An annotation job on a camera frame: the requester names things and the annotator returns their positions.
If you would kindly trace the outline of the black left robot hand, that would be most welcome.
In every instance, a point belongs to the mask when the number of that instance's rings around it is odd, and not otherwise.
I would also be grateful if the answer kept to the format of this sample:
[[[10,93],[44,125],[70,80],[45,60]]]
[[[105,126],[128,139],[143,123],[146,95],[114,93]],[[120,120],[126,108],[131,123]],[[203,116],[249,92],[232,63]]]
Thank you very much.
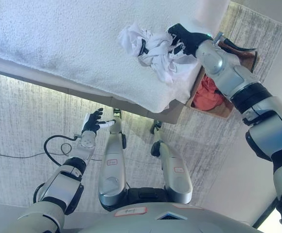
[[[103,108],[99,108],[95,112],[89,114],[88,117],[85,118],[85,123],[82,127],[81,134],[86,131],[91,131],[97,134],[97,131],[99,129],[113,126],[116,123],[116,120],[114,119],[108,121],[100,121],[102,115]]]

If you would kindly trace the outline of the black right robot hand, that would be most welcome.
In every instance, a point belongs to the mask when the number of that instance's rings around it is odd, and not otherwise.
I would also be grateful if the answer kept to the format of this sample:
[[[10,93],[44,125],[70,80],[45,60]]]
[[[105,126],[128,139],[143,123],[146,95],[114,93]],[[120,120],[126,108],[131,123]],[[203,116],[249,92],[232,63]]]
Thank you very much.
[[[204,33],[192,33],[186,30],[181,24],[175,24],[168,29],[172,36],[171,46],[174,48],[169,52],[175,57],[181,55],[192,55],[196,58],[196,51],[206,40],[213,41],[213,38]]]

